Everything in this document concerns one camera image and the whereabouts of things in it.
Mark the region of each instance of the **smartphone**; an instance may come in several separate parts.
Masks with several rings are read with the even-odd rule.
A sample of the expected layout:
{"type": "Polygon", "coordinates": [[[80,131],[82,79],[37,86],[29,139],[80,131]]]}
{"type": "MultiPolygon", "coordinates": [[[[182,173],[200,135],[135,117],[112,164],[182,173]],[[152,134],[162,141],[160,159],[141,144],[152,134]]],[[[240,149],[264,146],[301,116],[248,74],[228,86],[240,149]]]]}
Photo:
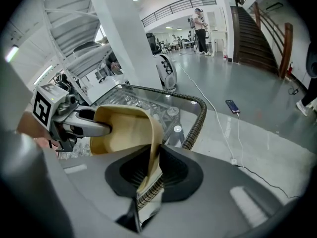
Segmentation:
{"type": "Polygon", "coordinates": [[[231,111],[236,114],[236,113],[240,113],[240,110],[238,109],[237,105],[235,105],[235,103],[233,102],[233,100],[226,100],[226,104],[228,105],[228,107],[231,109],[231,111]]]}

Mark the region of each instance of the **white pillar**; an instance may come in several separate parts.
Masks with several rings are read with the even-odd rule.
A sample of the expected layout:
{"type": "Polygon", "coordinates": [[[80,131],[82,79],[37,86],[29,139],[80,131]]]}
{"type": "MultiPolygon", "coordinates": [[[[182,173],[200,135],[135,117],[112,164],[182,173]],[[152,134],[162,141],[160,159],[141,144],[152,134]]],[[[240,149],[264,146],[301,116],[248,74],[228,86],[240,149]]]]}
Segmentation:
{"type": "Polygon", "coordinates": [[[92,0],[109,43],[132,85],[162,89],[144,27],[132,0],[92,0]]]}
{"type": "Polygon", "coordinates": [[[234,35],[233,35],[233,20],[229,4],[229,0],[216,0],[219,6],[222,6],[224,18],[227,27],[227,54],[228,58],[233,59],[234,35]]]}

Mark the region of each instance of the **glass table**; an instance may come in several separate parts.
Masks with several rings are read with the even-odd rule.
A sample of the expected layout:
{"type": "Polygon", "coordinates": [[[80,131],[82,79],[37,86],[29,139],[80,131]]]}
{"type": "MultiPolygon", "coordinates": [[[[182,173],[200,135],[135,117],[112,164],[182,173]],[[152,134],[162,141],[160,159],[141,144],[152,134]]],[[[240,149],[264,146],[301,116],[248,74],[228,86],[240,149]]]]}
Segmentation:
{"type": "MultiPolygon", "coordinates": [[[[91,106],[128,105],[146,110],[164,130],[163,143],[191,149],[203,125],[207,107],[199,98],[153,88],[119,84],[91,106]]],[[[90,138],[78,139],[73,152],[60,153],[60,159],[90,156],[90,138]]]]}

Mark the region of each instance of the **wooden staircase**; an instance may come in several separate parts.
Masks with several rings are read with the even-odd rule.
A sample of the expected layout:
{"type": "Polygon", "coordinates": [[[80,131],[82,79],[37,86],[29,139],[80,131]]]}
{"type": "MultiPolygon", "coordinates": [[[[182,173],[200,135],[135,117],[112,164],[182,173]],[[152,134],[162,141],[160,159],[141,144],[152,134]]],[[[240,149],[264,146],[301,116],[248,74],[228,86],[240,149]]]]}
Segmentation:
{"type": "Polygon", "coordinates": [[[262,31],[242,7],[231,6],[234,29],[233,61],[279,75],[273,52],[262,31]]]}

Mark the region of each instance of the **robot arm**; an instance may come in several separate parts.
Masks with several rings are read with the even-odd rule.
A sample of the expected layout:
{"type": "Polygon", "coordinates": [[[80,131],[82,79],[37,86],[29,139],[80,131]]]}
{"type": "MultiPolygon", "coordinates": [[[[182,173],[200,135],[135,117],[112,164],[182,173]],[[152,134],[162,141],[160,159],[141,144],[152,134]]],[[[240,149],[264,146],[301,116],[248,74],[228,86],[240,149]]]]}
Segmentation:
{"type": "Polygon", "coordinates": [[[94,121],[95,111],[78,105],[74,95],[52,84],[40,86],[35,92],[33,116],[60,143],[60,152],[71,152],[77,138],[111,132],[109,125],[94,121]]]}

